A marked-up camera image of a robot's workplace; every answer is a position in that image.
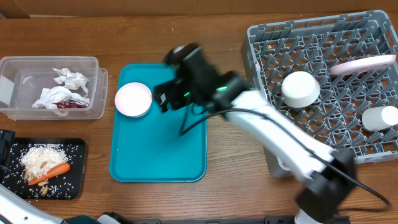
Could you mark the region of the rice and food scraps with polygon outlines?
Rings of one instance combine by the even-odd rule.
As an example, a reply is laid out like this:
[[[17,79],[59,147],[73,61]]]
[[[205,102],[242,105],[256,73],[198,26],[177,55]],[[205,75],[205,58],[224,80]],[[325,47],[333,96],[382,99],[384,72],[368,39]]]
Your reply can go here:
[[[25,174],[29,177],[29,182],[59,164],[68,163],[65,154],[46,147],[31,149],[23,156],[21,162],[25,166]]]

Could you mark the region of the orange carrot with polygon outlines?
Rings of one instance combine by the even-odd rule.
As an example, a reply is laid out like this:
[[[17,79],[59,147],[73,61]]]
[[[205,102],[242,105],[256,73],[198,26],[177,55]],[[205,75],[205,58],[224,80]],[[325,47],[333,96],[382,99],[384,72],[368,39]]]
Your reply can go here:
[[[51,179],[52,177],[64,174],[70,170],[70,164],[69,163],[63,163],[55,166],[54,168],[48,170],[45,174],[41,175],[38,178],[35,178],[31,180],[28,185],[35,185],[40,182],[43,182],[47,179]]]

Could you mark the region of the pink bowl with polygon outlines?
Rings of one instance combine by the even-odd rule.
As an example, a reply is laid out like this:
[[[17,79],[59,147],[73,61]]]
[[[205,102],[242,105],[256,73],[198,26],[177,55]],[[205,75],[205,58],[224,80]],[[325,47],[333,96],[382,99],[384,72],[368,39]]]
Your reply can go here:
[[[121,114],[138,118],[150,110],[152,92],[142,83],[128,83],[117,91],[114,103]]]

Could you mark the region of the red snack wrapper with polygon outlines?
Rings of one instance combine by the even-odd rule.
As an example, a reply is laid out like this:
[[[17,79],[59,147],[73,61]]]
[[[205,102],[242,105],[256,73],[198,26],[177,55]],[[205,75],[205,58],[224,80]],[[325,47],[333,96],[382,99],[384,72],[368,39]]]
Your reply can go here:
[[[87,108],[88,103],[80,100],[67,100],[64,102],[55,103],[58,109],[78,109]]]

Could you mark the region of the white napkin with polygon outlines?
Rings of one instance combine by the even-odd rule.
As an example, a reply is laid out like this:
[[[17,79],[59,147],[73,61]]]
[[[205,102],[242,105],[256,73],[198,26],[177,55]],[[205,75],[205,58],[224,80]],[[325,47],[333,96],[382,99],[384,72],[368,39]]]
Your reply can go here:
[[[53,88],[43,88],[40,98],[36,100],[33,108],[58,109],[55,103],[67,100],[85,101],[90,105],[88,98],[88,78],[80,72],[71,72],[68,68],[53,68],[58,77],[53,80],[58,84]]]

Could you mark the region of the white small bowl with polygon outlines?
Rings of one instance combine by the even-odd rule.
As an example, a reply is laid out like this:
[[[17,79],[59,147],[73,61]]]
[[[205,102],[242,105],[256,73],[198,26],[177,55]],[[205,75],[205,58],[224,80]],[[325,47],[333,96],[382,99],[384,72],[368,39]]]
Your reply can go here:
[[[308,72],[287,75],[281,86],[284,103],[293,108],[304,108],[314,103],[320,95],[320,85]]]

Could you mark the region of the grey plastic dishwasher rack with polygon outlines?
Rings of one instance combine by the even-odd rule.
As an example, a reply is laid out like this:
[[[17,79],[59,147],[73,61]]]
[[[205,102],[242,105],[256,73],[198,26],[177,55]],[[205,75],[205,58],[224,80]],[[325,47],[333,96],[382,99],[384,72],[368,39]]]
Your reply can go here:
[[[397,53],[397,34],[384,11],[254,25],[241,49],[246,76],[284,116],[325,144],[349,149],[358,164],[397,159],[397,127],[369,132],[362,114],[397,105],[397,65],[338,77],[331,68],[362,58]],[[291,108],[282,81],[292,72],[312,74],[317,100]]]

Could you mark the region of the large pink plate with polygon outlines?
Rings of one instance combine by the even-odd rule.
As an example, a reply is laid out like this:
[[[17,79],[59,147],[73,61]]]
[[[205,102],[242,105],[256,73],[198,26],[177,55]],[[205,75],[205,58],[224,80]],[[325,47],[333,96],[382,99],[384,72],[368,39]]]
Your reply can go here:
[[[378,55],[341,63],[330,68],[332,75],[351,75],[387,68],[396,61],[397,55]]]

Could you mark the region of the white paper cup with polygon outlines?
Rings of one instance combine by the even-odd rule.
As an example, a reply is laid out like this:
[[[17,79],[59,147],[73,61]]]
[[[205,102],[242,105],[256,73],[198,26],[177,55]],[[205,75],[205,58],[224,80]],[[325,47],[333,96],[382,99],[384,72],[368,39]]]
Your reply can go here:
[[[380,106],[368,108],[362,115],[362,124],[368,131],[380,131],[397,124],[397,108]]]

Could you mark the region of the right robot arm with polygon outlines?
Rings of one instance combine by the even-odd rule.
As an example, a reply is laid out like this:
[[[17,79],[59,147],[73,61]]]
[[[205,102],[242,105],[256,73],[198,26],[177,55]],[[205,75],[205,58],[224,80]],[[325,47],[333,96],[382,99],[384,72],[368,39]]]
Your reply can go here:
[[[197,104],[209,116],[221,115],[247,131],[304,185],[296,198],[300,211],[295,223],[325,223],[333,218],[356,186],[351,151],[333,149],[302,131],[236,72],[220,74],[198,43],[171,49],[164,63],[174,78],[156,85],[152,94],[162,112]]]

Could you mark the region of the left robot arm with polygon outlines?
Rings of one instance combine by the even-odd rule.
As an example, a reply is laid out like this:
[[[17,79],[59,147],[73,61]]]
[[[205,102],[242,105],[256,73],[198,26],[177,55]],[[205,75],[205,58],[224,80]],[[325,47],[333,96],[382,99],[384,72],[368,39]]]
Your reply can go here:
[[[33,148],[46,147],[63,152],[72,165],[70,171],[52,177],[42,186],[29,185],[21,162]],[[86,215],[59,218],[30,204],[35,199],[72,200],[80,197],[87,146],[78,138],[16,138],[15,132],[1,130],[1,223],[122,223],[114,212],[104,212],[95,220]]]

